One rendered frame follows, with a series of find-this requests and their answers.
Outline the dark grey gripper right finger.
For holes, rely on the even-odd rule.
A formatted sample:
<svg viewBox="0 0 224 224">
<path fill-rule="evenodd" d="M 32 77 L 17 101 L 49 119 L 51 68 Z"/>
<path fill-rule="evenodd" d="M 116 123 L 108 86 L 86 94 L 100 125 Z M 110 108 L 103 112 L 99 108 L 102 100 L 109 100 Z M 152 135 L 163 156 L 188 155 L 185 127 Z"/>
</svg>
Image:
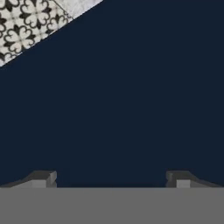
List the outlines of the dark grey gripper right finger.
<svg viewBox="0 0 224 224">
<path fill-rule="evenodd" d="M 219 185 L 197 178 L 189 171 L 168 171 L 166 187 L 170 188 L 220 188 Z"/>
</svg>

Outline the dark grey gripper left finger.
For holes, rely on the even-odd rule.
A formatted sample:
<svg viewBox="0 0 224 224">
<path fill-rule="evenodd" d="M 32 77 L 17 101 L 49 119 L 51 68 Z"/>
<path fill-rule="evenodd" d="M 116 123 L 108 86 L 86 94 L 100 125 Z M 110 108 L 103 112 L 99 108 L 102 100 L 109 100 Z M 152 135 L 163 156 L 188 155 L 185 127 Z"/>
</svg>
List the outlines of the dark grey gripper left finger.
<svg viewBox="0 0 224 224">
<path fill-rule="evenodd" d="M 0 185 L 0 188 L 56 188 L 56 171 L 33 171 L 25 178 Z"/>
</svg>

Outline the dark navy cabinet front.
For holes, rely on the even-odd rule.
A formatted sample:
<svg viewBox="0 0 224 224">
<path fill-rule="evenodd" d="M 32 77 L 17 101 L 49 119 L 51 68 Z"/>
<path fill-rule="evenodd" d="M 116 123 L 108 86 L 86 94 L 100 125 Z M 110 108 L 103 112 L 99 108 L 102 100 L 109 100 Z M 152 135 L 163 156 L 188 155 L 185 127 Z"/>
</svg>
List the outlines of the dark navy cabinet front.
<svg viewBox="0 0 224 224">
<path fill-rule="evenodd" d="M 0 185 L 224 185 L 224 0 L 0 0 Z"/>
</svg>

